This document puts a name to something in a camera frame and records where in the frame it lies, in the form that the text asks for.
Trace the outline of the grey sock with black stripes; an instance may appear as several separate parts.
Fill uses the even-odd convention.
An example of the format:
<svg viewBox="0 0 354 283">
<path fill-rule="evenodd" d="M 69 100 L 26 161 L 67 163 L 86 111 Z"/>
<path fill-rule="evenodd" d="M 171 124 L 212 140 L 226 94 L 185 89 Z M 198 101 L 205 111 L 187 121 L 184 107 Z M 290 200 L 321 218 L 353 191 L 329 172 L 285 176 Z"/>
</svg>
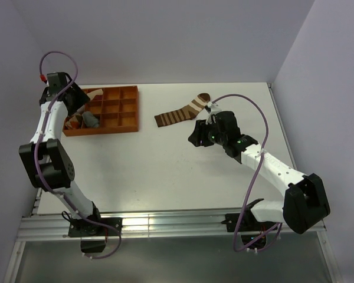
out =
<svg viewBox="0 0 354 283">
<path fill-rule="evenodd" d="M 100 120 L 99 118 L 97 118 L 93 113 L 91 113 L 90 111 L 85 111 L 82 114 L 82 118 L 84 121 L 84 124 L 86 125 L 86 127 L 88 128 L 98 128 L 100 125 Z"/>
</svg>

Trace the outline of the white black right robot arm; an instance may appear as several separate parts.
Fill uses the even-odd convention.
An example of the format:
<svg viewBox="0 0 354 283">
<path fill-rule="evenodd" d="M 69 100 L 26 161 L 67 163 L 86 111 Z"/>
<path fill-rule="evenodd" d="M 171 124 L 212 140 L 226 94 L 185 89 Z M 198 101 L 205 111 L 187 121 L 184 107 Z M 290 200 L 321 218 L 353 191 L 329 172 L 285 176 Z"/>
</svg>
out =
<svg viewBox="0 0 354 283">
<path fill-rule="evenodd" d="M 306 175 L 262 151 L 256 139 L 241 133 L 233 112 L 222 111 L 212 117 L 211 122 L 196 121 L 189 142 L 195 147 L 220 145 L 227 156 L 253 169 L 283 197 L 282 201 L 259 198 L 246 204 L 240 231 L 285 223 L 295 233 L 303 234 L 330 215 L 325 187 L 318 175 Z"/>
</svg>

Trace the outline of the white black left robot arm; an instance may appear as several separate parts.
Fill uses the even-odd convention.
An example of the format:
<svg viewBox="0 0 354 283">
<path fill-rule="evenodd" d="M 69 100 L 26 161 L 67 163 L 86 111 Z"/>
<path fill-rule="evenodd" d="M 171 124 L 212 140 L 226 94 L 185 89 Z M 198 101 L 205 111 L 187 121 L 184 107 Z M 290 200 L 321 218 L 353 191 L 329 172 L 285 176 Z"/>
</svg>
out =
<svg viewBox="0 0 354 283">
<path fill-rule="evenodd" d="M 33 187 L 57 197 L 73 219 L 83 219 L 89 235 L 102 231 L 103 220 L 95 204 L 85 197 L 75 182 L 75 168 L 61 143 L 68 116 L 89 101 L 87 94 L 65 72 L 50 73 L 40 98 L 41 115 L 29 143 L 19 147 L 19 155 Z"/>
</svg>

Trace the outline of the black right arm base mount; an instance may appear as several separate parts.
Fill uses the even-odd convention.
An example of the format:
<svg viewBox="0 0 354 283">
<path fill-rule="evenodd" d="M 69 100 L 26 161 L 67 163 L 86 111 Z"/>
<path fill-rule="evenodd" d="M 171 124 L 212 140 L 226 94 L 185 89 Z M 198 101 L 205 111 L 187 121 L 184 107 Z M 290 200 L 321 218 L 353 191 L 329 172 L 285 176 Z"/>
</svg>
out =
<svg viewBox="0 0 354 283">
<path fill-rule="evenodd" d="M 261 202 L 262 200 L 263 199 L 256 199 L 246 206 L 244 216 L 241 220 L 239 232 L 258 231 L 259 234 L 261 234 L 262 232 L 265 232 L 266 230 L 270 229 L 273 225 L 276 224 L 275 222 L 258 222 L 256 220 L 256 218 L 253 216 L 253 214 L 251 213 L 251 208 L 254 205 L 256 205 L 258 202 Z M 239 215 L 240 215 L 239 213 L 225 214 L 225 218 L 221 222 L 221 224 L 226 225 L 227 232 L 234 232 L 235 231 L 235 227 L 236 227 Z M 250 249 L 255 250 L 255 249 L 265 248 L 266 244 L 267 244 L 267 238 L 266 238 L 266 236 L 263 236 L 257 242 L 252 244 L 250 246 Z"/>
</svg>

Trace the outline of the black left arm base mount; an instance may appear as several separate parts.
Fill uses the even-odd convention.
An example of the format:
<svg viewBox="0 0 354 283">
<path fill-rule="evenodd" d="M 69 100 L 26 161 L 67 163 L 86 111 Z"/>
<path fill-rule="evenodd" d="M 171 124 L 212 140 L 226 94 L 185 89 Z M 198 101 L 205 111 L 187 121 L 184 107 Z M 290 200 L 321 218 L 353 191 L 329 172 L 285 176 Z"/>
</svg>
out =
<svg viewBox="0 0 354 283">
<path fill-rule="evenodd" d="M 61 216 L 69 223 L 69 238 L 94 238 L 80 241 L 80 249 L 85 254 L 103 252 L 110 236 L 121 235 L 123 219 L 121 217 L 103 218 L 97 208 L 93 209 L 93 214 L 87 219 L 101 225 L 92 224 L 83 219 L 73 219 L 66 211 L 62 211 Z"/>
</svg>

